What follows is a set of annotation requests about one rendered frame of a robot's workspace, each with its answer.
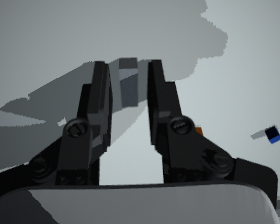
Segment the small blue cube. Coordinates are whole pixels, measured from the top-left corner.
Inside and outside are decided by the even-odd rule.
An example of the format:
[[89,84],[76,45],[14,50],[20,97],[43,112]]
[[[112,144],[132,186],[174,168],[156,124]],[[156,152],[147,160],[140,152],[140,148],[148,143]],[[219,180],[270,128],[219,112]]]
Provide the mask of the small blue cube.
[[267,129],[265,133],[267,135],[268,140],[271,142],[271,144],[280,140],[280,134],[275,126]]

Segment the orange rod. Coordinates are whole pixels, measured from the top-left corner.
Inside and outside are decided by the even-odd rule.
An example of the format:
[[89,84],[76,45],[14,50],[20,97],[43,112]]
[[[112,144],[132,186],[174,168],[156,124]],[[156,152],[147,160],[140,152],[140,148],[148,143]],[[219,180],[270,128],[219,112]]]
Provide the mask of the orange rod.
[[203,135],[203,132],[202,132],[201,127],[195,127],[195,128],[196,128],[196,131],[197,131],[198,133],[200,133],[201,135]]

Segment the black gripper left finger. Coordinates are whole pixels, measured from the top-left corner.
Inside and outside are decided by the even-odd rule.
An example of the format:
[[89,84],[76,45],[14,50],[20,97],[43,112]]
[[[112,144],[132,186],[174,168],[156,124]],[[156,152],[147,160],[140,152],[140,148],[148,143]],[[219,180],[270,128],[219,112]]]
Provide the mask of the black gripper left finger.
[[112,105],[109,64],[95,61],[92,83],[82,86],[77,117],[28,164],[0,172],[0,196],[27,186],[99,185],[100,157],[111,144]]

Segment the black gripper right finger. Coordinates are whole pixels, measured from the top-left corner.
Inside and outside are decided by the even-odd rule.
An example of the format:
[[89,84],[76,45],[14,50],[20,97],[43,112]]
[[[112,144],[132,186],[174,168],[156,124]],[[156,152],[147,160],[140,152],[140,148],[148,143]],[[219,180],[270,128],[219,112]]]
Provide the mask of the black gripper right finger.
[[162,155],[164,183],[244,182],[263,190],[276,211],[276,172],[264,165],[232,158],[198,133],[192,119],[182,115],[176,84],[165,81],[161,60],[148,62],[147,104],[151,145]]

